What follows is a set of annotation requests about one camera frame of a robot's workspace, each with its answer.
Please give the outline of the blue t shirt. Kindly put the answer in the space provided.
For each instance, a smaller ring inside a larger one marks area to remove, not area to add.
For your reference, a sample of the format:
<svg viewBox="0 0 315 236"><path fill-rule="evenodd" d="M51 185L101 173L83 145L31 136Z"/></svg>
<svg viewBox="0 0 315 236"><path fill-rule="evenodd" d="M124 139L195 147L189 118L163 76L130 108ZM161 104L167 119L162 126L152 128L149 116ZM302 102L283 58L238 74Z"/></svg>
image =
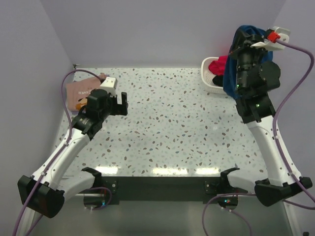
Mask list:
<svg viewBox="0 0 315 236"><path fill-rule="evenodd" d="M258 35L258 36L265 36L266 31L251 25L242 25L238 27L236 30L232 45L229 49L229 53L237 46L237 41L241 38L240 32L244 32L248 35ZM233 99L237 99L239 97L238 94L235 93L236 88L236 73L237 73L237 60L233 59L230 55L228 55L224 74L223 74L223 90L227 95L232 97Z"/></svg>

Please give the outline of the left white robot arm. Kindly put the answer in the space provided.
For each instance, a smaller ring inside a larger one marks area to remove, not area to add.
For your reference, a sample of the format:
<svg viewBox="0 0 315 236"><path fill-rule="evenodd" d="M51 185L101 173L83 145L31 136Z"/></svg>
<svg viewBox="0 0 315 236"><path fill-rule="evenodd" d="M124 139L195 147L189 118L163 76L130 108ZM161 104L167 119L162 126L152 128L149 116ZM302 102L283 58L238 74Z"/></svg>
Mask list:
<svg viewBox="0 0 315 236"><path fill-rule="evenodd" d="M89 167L61 183L66 170L79 152L94 138L103 127L108 116L128 114L127 93L121 93L121 104L117 95L108 88L94 89L87 97L77 116L74 117L64 140L47 161L30 177L22 176L18 190L24 207L48 217L55 217L64 203L76 194L89 190L98 192L102 187L102 174Z"/></svg>

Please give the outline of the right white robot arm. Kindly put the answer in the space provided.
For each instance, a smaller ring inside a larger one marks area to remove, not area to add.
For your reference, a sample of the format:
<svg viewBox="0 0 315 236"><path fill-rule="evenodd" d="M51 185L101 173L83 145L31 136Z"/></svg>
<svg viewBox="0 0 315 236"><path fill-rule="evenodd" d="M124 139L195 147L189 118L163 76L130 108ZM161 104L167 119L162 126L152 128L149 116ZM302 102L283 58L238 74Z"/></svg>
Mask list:
<svg viewBox="0 0 315 236"><path fill-rule="evenodd" d="M280 87L281 70L269 52L288 46L290 30L273 27L263 35L237 29L229 56L236 60L236 108L253 134L262 154L268 177L257 180L254 192L266 207L311 188L309 177L294 165L278 128L280 110L275 109L269 91Z"/></svg>

